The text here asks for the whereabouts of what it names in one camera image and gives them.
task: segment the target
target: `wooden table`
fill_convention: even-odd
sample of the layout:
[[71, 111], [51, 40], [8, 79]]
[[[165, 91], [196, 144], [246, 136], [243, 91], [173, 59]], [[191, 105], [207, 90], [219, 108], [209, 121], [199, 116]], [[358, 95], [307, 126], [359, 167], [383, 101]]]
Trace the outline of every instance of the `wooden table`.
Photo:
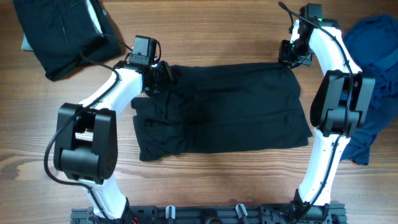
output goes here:
[[[286, 1], [298, 11], [307, 1]], [[325, 18], [347, 32], [358, 20], [381, 13], [397, 15], [397, 1], [320, 1]], [[289, 39], [290, 19], [277, 1], [104, 1], [118, 36], [132, 45], [135, 35], [162, 43], [162, 59], [179, 65], [276, 62], [279, 44]], [[21, 50], [23, 32], [12, 4], [0, 4], [0, 223], [68, 223], [71, 208], [89, 207], [79, 187], [49, 180], [43, 170], [45, 147], [55, 132], [64, 102], [78, 103], [110, 75], [97, 66], [76, 69], [58, 82], [44, 76], [34, 54]], [[120, 56], [109, 60], [114, 65]], [[316, 59], [294, 70], [309, 120], [310, 103], [322, 80]], [[183, 154], [140, 162], [132, 116], [118, 119], [116, 177], [133, 205], [247, 205], [285, 203], [307, 170], [307, 147], [226, 154]], [[332, 199], [346, 204], [349, 223], [398, 223], [398, 122], [372, 146], [368, 166], [340, 164]], [[53, 167], [59, 178], [64, 175]]]

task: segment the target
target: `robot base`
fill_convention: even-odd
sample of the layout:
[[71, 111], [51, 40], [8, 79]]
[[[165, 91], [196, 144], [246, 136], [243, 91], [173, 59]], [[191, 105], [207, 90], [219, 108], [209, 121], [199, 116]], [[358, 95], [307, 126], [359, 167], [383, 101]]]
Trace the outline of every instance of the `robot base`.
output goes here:
[[[130, 206], [137, 216], [139, 224], [202, 224], [201, 213], [204, 210], [216, 211], [223, 224], [289, 224], [287, 222], [288, 203], [263, 204], [261, 206], [247, 206], [247, 219], [238, 217], [235, 207], [176, 207], [175, 219], [165, 217], [165, 207], [156, 206]], [[70, 224], [97, 224], [106, 223], [98, 219], [93, 213], [93, 207], [87, 209], [73, 209]], [[316, 224], [347, 224], [345, 205], [341, 203], [330, 204], [327, 219], [324, 222], [299, 222]]]

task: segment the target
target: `robotic arm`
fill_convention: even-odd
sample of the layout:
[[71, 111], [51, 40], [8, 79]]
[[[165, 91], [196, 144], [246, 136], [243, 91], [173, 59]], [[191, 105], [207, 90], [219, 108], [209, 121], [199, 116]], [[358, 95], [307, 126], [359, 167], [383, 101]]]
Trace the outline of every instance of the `robotic arm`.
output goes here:
[[[296, 15], [283, 3], [280, 5], [289, 14]], [[338, 23], [322, 18], [321, 5], [308, 4], [301, 8], [298, 16], [300, 19], [290, 29], [291, 40], [281, 43], [279, 62], [291, 68], [301, 64], [310, 65], [315, 54], [324, 78], [310, 112], [311, 123], [315, 127], [313, 152], [305, 178], [290, 203], [248, 208], [243, 204], [212, 208], [129, 206], [113, 175], [118, 158], [116, 118], [141, 92], [156, 94], [174, 81], [167, 62], [159, 61], [161, 53], [159, 58], [155, 57], [157, 46], [160, 49], [159, 42], [136, 36], [129, 60], [120, 61], [114, 66], [119, 74], [119, 81], [114, 88], [99, 103], [77, 116], [55, 141], [55, 168], [66, 173], [69, 179], [90, 186], [95, 196], [93, 198], [90, 191], [86, 190], [93, 208], [74, 210], [72, 220], [79, 220], [78, 216], [83, 212], [84, 218], [92, 223], [208, 224], [224, 221], [270, 224], [299, 221], [326, 223], [328, 219], [345, 223], [341, 221], [341, 211], [334, 212], [337, 208], [330, 205], [330, 189], [349, 137], [364, 123], [374, 78], [361, 73], [361, 69], [352, 61], [341, 39]], [[334, 38], [331, 39], [323, 30], [327, 30]], [[57, 129], [108, 90], [115, 79], [117, 76], [113, 72], [96, 93], [79, 105], [65, 103], [58, 112]], [[76, 133], [85, 131], [93, 132], [92, 141], [76, 138]]]

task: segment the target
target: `light brown surface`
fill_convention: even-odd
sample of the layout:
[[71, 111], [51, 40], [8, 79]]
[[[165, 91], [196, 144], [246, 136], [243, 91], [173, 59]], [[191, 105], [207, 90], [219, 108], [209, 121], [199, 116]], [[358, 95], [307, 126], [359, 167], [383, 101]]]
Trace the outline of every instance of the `light brown surface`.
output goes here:
[[[306, 1], [286, 1], [298, 11]], [[397, 1], [320, 1], [325, 18], [346, 32], [367, 16], [397, 13]], [[179, 65], [275, 62], [289, 39], [289, 16], [277, 1], [105, 1], [124, 41], [135, 35], [162, 43], [162, 59]], [[64, 102], [78, 103], [108, 78], [86, 67], [52, 83], [31, 52], [21, 51], [23, 32], [15, 10], [0, 4], [0, 223], [68, 223], [71, 208], [90, 201], [78, 187], [58, 185], [43, 170], [45, 147]], [[123, 56], [106, 62], [114, 65]], [[294, 70], [309, 119], [310, 103], [322, 80], [314, 66]], [[307, 147], [227, 154], [183, 154], [140, 162], [132, 127], [135, 111], [118, 119], [116, 177], [133, 205], [248, 205], [289, 202], [307, 169]], [[368, 166], [342, 162], [332, 199], [345, 203], [349, 223], [398, 223], [398, 122], [372, 147]]]

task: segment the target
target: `navy blue cloth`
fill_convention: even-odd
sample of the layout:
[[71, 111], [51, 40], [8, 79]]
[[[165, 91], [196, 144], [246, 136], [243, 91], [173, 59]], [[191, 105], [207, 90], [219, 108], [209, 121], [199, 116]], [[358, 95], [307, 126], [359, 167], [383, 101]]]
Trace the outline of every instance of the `navy blue cloth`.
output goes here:
[[346, 146], [341, 160], [369, 164], [370, 146], [378, 132], [398, 115], [398, 21], [381, 15], [359, 21], [343, 39], [364, 73], [376, 79], [365, 125]]

